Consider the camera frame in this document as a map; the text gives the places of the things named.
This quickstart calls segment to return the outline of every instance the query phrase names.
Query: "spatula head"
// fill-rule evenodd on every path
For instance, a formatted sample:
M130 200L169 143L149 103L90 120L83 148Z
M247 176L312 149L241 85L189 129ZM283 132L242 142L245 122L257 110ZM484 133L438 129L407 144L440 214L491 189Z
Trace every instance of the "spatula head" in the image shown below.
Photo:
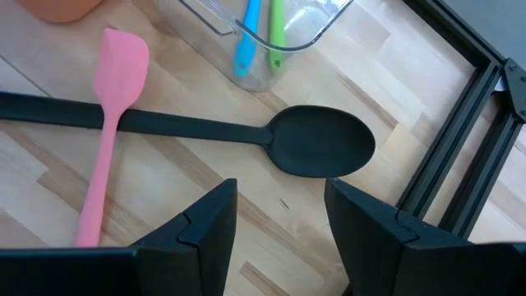
M121 115L139 98L148 72L149 52L140 37L114 29L104 30L95 93L105 115Z

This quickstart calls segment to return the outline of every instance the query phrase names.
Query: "pink spatula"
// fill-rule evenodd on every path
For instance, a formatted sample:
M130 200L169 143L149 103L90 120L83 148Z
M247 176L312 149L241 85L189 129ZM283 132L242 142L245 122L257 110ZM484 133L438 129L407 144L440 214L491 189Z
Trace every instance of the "pink spatula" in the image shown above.
M113 143L121 115L139 98L148 72L146 42L138 36L113 29L104 30L104 40L95 76L95 93L104 111L99 157L75 237L75 247L96 247L104 212Z

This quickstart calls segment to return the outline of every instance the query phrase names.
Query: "wooden surface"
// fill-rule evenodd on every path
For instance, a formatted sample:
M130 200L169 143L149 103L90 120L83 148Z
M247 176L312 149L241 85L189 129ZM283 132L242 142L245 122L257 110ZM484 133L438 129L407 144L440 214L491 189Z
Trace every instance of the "wooden surface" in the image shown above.
M85 19L48 25L0 0L0 89L97 102L92 91L104 27L143 37L151 51L136 108L264 125L281 109L320 104L373 131L373 160L343 178L395 204L473 72L400 0L357 0L276 86L238 89L131 1L106 1ZM487 130L478 120L426 221L436 224ZM0 247L66 247L99 131L0 121ZM526 132L473 231L474 242L526 240ZM226 295L336 295L347 279L323 203L322 179L272 165L256 146L119 133L108 185L105 246L127 245L237 178L238 228Z

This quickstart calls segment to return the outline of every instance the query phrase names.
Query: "gray surface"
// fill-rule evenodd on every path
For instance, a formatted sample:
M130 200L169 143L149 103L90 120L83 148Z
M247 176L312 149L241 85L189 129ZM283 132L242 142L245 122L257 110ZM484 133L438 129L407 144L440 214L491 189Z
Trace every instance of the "gray surface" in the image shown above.
M505 58L526 69L526 0L444 0Z

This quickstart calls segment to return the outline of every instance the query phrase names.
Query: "metal frame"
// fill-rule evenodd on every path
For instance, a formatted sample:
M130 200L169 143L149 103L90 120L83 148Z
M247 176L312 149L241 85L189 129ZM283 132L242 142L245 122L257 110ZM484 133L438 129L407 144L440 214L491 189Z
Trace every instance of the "metal frame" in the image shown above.
M500 110L439 224L467 238L525 122L526 72L498 53L442 0L404 2L476 70L406 187L400 209L423 218L497 83L505 83Z

